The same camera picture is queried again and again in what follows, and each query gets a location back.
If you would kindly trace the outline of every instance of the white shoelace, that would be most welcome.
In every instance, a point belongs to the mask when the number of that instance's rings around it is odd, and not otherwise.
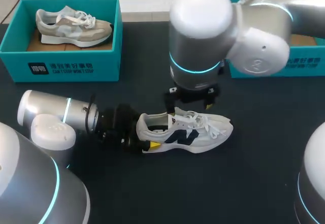
[[[80,14],[77,18],[78,22],[72,23],[72,25],[76,26],[84,26],[85,28],[93,28],[95,27],[96,18],[91,15],[87,15],[85,12],[77,11],[76,15]]]
[[[219,134],[222,134],[225,136],[224,131],[221,131],[216,126],[214,126],[207,116],[199,114],[195,111],[189,111],[189,112],[193,113],[194,116],[186,115],[185,118],[188,118],[188,120],[186,120],[186,122],[193,123],[194,126],[193,127],[188,126],[188,128],[190,128],[190,129],[204,128],[212,139],[216,139]]]

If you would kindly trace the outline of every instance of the brown cardboard insert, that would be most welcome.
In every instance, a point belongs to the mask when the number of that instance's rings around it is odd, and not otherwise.
[[[111,50],[112,49],[112,39],[109,43],[102,44],[97,47],[91,48],[80,48],[71,44],[62,45],[47,45],[42,44],[39,40],[39,31],[35,29],[34,35],[29,43],[27,51],[72,51],[72,50]]]

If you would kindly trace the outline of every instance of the sneaker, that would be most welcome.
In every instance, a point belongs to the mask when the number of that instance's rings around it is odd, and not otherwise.
[[[74,44],[81,48],[103,43],[113,31],[111,23],[71,8],[57,13],[38,10],[36,25],[43,44]]]
[[[175,148],[202,153],[226,141],[233,129],[226,117],[183,111],[177,107],[175,116],[142,114],[137,122],[139,139],[151,143],[148,153]]]

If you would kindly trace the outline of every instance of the black table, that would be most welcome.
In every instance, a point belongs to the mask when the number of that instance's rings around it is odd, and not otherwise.
[[[6,25],[0,25],[0,37]],[[149,114],[164,110],[169,74],[168,24],[125,23],[117,83],[14,84],[0,63],[0,121],[27,135],[16,115],[34,89],[88,101],[118,103]],[[85,183],[93,223],[298,223],[297,175],[306,143],[325,121],[325,78],[231,79],[209,111],[230,118],[232,138],[202,154],[173,150],[132,155],[80,142],[71,170]],[[203,103],[178,104],[203,112]]]

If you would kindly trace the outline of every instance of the teal shoebox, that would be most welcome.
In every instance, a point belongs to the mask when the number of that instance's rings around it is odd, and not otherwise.
[[[325,40],[314,40],[316,45],[313,46],[291,46],[287,65],[271,77],[325,76]],[[239,72],[230,62],[229,67],[232,78],[258,78]]]
[[[111,50],[26,51],[38,9],[69,6],[114,24]],[[118,81],[123,23],[119,0],[21,0],[0,46],[0,58],[14,82]]]

